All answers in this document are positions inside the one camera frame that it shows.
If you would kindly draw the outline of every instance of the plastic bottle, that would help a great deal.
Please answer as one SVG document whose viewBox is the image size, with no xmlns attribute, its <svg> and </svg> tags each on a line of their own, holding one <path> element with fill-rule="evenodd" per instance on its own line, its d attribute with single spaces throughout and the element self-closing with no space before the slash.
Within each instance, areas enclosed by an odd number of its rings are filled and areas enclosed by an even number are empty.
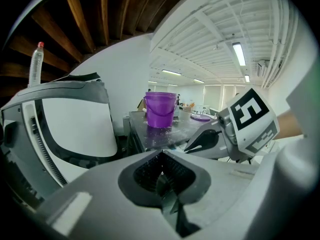
<svg viewBox="0 0 320 240">
<path fill-rule="evenodd" d="M 44 45 L 45 44 L 43 42 L 39 42 L 37 49 L 35 49 L 32 54 L 28 87 L 41 84 L 41 67 L 44 60 Z"/>
</svg>

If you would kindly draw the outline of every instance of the pipe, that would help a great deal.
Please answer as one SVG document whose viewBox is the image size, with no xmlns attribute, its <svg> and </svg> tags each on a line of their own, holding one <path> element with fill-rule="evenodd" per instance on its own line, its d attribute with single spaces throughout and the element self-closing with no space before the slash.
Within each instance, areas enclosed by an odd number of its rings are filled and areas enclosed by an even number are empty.
<svg viewBox="0 0 320 240">
<path fill-rule="evenodd" d="M 288 0 L 282 0 L 282 8 L 283 8 L 283 22 L 282 22 L 282 37 L 281 37 L 281 42 L 280 42 L 280 49 L 277 54 L 276 60 L 273 64 L 272 71 L 267 78 L 264 86 L 262 85 L 262 88 L 266 88 L 267 84 L 269 83 L 270 79 L 274 75 L 274 72 L 276 71 L 277 67 L 279 66 L 281 57 L 284 53 L 284 48 L 286 45 L 286 40 L 287 40 L 287 35 L 288 35 L 288 28 L 289 28 L 289 2 Z"/>
<path fill-rule="evenodd" d="M 298 29 L 298 22 L 299 22 L 299 12 L 298 12 L 298 10 L 296 8 L 294 8 L 294 11 L 295 11 L 294 26 L 293 26 L 292 34 L 291 34 L 291 37 L 290 37 L 291 40 L 290 40 L 289 48 L 288 48 L 288 51 L 287 51 L 287 55 L 286 55 L 286 57 L 284 59 L 284 62 L 281 65 L 281 68 L 279 69 L 280 72 L 276 75 L 274 81 L 270 84 L 268 89 L 270 89 L 270 87 L 277 81 L 277 79 L 281 75 L 281 70 L 285 68 L 285 65 L 286 65 L 286 63 L 288 61 L 288 58 L 290 56 L 290 52 L 291 52 L 291 49 L 292 49 L 293 44 L 294 44 L 295 36 L 296 36 L 296 33 L 297 33 L 297 29 Z"/>
<path fill-rule="evenodd" d="M 270 70 L 275 59 L 277 45 L 278 45 L 278 38 L 279 38 L 279 30 L 280 30 L 280 17 L 279 17 L 279 3 L 278 0 L 271 0 L 272 9 L 273 9 L 273 19 L 274 19 L 274 33 L 273 33 L 273 45 L 271 51 L 271 57 L 269 66 L 265 72 L 265 77 L 263 78 L 263 82 L 261 86 L 265 85 L 265 82 L 270 74 Z"/>
</svg>

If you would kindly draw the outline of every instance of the fluorescent light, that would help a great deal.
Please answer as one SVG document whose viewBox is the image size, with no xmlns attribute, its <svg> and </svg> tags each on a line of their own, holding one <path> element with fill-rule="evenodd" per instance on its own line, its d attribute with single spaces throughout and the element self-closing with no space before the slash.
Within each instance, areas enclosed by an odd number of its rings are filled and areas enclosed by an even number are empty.
<svg viewBox="0 0 320 240">
<path fill-rule="evenodd" d="M 242 50 L 241 43 L 235 42 L 232 44 L 233 49 L 235 51 L 236 56 L 238 57 L 238 61 L 240 66 L 245 66 L 246 61 L 245 61 L 245 56 L 244 56 L 244 51 Z"/>
<path fill-rule="evenodd" d="M 174 74 L 174 75 L 177 75 L 177 76 L 181 76 L 180 73 L 171 72 L 171 71 L 168 71 L 168 70 L 165 70 L 165 69 L 163 69 L 162 72 L 166 72 L 166 73 Z"/>
<path fill-rule="evenodd" d="M 199 82 L 199 83 L 204 83 L 204 81 L 200 81 L 198 79 L 193 79 L 193 80 L 196 81 L 196 82 Z"/>
<path fill-rule="evenodd" d="M 245 81 L 246 81 L 247 83 L 250 82 L 250 77 L 249 77 L 248 74 L 245 74 L 245 75 L 244 75 L 244 78 L 245 78 Z"/>
</svg>

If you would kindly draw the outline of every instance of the bucket handle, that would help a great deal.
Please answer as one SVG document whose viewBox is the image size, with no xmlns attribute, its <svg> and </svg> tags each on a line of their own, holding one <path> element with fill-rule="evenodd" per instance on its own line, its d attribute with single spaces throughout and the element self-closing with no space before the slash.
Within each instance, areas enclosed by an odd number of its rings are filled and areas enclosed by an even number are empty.
<svg viewBox="0 0 320 240">
<path fill-rule="evenodd" d="M 148 105 L 148 102 L 147 102 L 147 100 L 146 100 L 146 97 L 143 97 L 143 99 L 144 99 L 144 102 L 145 102 L 145 104 L 146 104 L 147 109 L 149 108 L 149 109 L 151 110 L 151 112 L 152 112 L 152 113 L 154 113 L 155 115 L 157 115 L 157 116 L 159 116 L 159 117 L 166 117 L 166 116 L 169 116 L 170 114 L 172 114 L 172 113 L 174 113 L 174 112 L 175 112 L 176 107 L 177 107 L 177 103 L 176 103 L 176 104 L 174 105 L 173 110 L 172 110 L 171 112 L 169 112 L 168 114 L 159 114 L 159 113 L 157 113 L 157 112 L 153 111 L 153 109 Z"/>
</svg>

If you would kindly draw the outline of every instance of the wooden ceiling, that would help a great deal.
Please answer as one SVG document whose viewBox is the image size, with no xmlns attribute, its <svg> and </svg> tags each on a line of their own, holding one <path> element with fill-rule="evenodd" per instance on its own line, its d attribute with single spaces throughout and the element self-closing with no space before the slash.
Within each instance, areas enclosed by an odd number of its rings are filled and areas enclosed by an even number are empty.
<svg viewBox="0 0 320 240">
<path fill-rule="evenodd" d="M 113 44 L 152 33 L 179 1 L 49 0 L 38 6 L 1 54 L 0 107 L 27 87 L 38 42 L 44 42 L 41 82 L 50 82 Z"/>
</svg>

